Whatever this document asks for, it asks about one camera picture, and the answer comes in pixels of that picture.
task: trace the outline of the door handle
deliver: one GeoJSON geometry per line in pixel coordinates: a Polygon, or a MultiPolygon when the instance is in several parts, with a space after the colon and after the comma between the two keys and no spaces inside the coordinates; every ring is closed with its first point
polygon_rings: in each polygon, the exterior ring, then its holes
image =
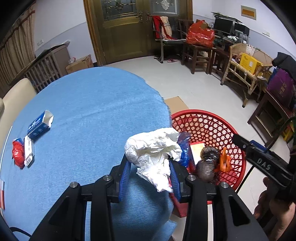
{"type": "Polygon", "coordinates": [[[146,22],[149,22],[149,12],[146,11],[146,22]]]}
{"type": "Polygon", "coordinates": [[[143,16],[142,16],[142,13],[143,13],[142,11],[139,12],[139,18],[140,18],[139,21],[140,21],[141,23],[143,22],[143,16]]]}

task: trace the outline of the open blue carton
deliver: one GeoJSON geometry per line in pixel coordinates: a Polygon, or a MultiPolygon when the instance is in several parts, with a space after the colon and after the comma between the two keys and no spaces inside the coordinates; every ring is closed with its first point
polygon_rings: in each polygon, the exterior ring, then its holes
{"type": "Polygon", "coordinates": [[[54,115],[49,111],[44,111],[29,126],[27,136],[32,140],[36,140],[39,136],[47,132],[53,122],[54,115]]]}

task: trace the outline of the wooden stool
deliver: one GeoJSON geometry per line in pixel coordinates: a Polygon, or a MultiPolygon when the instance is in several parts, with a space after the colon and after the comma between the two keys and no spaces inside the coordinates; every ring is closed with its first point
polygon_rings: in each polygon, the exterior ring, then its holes
{"type": "Polygon", "coordinates": [[[210,67],[211,52],[212,52],[212,48],[184,43],[181,65],[184,65],[185,59],[186,59],[186,61],[188,61],[189,58],[191,58],[192,59],[192,67],[191,67],[192,74],[194,74],[197,64],[207,64],[207,68],[206,68],[205,72],[206,72],[206,74],[208,74],[209,67],[210,67]],[[199,51],[207,52],[208,57],[204,57],[204,56],[199,55],[198,54],[199,51]]]}
{"type": "Polygon", "coordinates": [[[215,71],[219,76],[223,77],[227,64],[229,62],[229,52],[213,48],[209,67],[209,74],[215,71]]]}
{"type": "Polygon", "coordinates": [[[256,110],[254,111],[254,113],[252,114],[250,119],[248,120],[248,124],[252,124],[253,121],[258,120],[259,123],[261,124],[261,126],[266,130],[266,133],[269,135],[270,138],[265,143],[265,147],[269,146],[269,144],[272,143],[272,141],[275,138],[278,138],[278,135],[274,135],[273,131],[268,130],[267,127],[265,126],[265,124],[259,118],[259,116],[262,113],[263,108],[267,104],[267,102],[270,102],[274,106],[274,108],[281,115],[284,122],[286,120],[288,120],[290,117],[292,117],[292,115],[293,115],[293,113],[291,111],[289,111],[286,107],[282,106],[282,104],[279,103],[279,101],[274,97],[274,95],[272,93],[270,93],[270,91],[268,89],[266,89],[266,92],[265,92],[262,100],[260,101],[256,110]]]}

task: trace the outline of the crumpled white plastic bag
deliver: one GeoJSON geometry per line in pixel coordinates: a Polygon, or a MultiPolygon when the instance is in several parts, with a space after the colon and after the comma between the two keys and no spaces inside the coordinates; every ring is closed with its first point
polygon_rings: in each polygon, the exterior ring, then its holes
{"type": "Polygon", "coordinates": [[[158,192],[173,192],[169,186],[168,155],[179,161],[182,150],[177,144],[179,133],[174,128],[161,128],[134,135],[124,146],[127,159],[138,167],[137,174],[153,184],[158,192]]]}

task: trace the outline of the double door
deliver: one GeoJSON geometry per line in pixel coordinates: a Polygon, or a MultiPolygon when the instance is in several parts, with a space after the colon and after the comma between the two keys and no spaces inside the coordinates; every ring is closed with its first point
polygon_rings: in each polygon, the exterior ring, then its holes
{"type": "Polygon", "coordinates": [[[107,64],[153,52],[152,15],[187,18],[186,0],[95,0],[94,10],[107,64]]]}

